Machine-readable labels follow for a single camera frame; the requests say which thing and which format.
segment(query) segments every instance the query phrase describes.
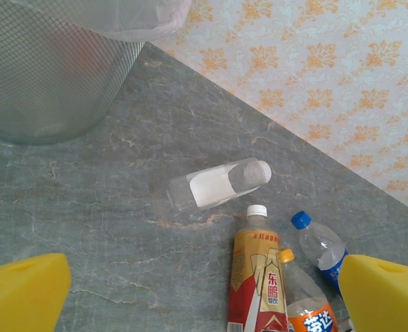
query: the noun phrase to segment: marble floor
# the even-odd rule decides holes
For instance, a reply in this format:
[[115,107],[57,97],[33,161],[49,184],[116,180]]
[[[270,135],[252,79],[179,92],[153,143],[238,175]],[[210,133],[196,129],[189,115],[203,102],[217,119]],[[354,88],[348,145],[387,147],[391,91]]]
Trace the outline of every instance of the marble floor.
[[[157,219],[169,178],[254,156],[257,191],[187,219]],[[0,265],[67,255],[57,332],[224,331],[232,244],[251,203],[324,289],[290,217],[305,210],[350,252],[408,265],[408,207],[161,50],[146,44],[104,121],[47,146],[0,142]]]

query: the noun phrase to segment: floral wallpaper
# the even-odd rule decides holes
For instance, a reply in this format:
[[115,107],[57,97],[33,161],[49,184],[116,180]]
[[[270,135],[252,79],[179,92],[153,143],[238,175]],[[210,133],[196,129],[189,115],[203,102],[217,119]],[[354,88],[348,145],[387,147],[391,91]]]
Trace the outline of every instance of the floral wallpaper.
[[408,0],[194,0],[155,45],[408,205]]

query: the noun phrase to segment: white plastic bag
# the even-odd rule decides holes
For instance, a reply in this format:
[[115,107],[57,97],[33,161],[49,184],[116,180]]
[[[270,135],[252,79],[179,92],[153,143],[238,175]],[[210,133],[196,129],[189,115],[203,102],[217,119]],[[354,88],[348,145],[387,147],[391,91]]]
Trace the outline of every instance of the white plastic bag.
[[150,42],[185,22],[192,0],[9,0],[124,42]]

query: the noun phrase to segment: blue bottle cap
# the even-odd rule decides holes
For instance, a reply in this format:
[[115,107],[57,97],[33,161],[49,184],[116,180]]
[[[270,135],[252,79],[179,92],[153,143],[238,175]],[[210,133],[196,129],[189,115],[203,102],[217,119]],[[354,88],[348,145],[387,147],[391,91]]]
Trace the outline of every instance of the blue bottle cap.
[[297,230],[302,230],[303,228],[310,225],[312,219],[305,213],[305,211],[299,211],[294,216],[292,216],[292,224]]

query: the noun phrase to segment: red and gold label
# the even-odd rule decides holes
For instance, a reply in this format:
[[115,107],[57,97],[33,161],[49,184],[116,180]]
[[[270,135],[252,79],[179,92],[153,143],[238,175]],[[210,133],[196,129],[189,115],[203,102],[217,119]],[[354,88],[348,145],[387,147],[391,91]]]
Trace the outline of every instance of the red and gold label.
[[337,332],[335,314],[330,304],[308,315],[288,318],[294,332]]
[[228,321],[228,332],[287,332],[276,232],[238,232],[234,240]]

